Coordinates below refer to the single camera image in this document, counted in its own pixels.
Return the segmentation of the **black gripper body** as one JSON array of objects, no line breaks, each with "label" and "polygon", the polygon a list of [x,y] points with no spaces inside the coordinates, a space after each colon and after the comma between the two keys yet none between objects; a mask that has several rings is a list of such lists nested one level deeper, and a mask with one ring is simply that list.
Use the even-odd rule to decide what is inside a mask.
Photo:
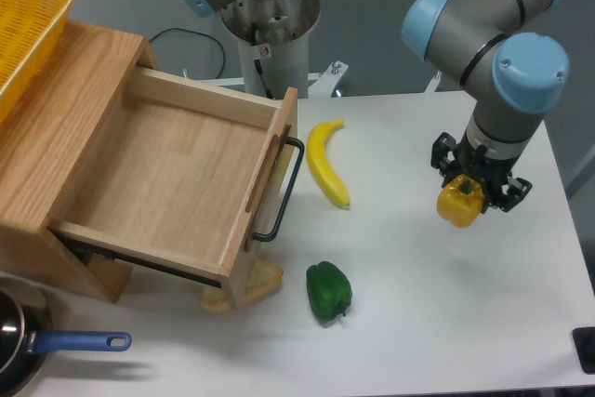
[{"label": "black gripper body", "polygon": [[516,157],[490,158],[483,145],[473,148],[468,139],[462,139],[455,150],[455,176],[466,175],[482,185],[485,196],[498,196],[516,162]]}]

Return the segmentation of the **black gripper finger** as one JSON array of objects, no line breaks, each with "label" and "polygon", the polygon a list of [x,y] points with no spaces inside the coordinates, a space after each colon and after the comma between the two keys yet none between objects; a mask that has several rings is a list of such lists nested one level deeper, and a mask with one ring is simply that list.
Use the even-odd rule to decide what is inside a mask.
[{"label": "black gripper finger", "polygon": [[487,180],[483,183],[483,212],[489,208],[509,212],[524,200],[532,190],[532,183],[522,178],[508,176],[505,183]]},{"label": "black gripper finger", "polygon": [[449,133],[443,132],[432,143],[430,165],[444,179],[452,179],[460,171],[458,162],[459,144]]}]

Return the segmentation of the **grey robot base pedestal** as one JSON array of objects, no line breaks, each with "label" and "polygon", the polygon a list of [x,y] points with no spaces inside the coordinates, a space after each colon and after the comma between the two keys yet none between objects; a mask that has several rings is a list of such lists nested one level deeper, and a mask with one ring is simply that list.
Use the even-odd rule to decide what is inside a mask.
[{"label": "grey robot base pedestal", "polygon": [[309,37],[320,0],[236,0],[219,11],[237,44],[245,92],[282,99],[289,87],[306,98]]}]

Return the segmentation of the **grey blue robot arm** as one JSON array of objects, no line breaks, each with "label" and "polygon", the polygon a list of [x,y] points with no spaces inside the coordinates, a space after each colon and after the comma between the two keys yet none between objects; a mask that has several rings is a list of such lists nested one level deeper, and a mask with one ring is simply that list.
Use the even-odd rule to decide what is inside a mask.
[{"label": "grey blue robot arm", "polygon": [[[471,95],[476,105],[461,139],[440,135],[430,162],[445,182],[465,175],[483,207],[509,211],[531,190],[512,169],[558,103],[569,59],[553,39],[523,25],[560,0],[416,0],[402,37],[421,59]],[[219,15],[235,38],[248,92],[279,99],[308,91],[309,35],[320,0],[185,0],[195,14]]]}]

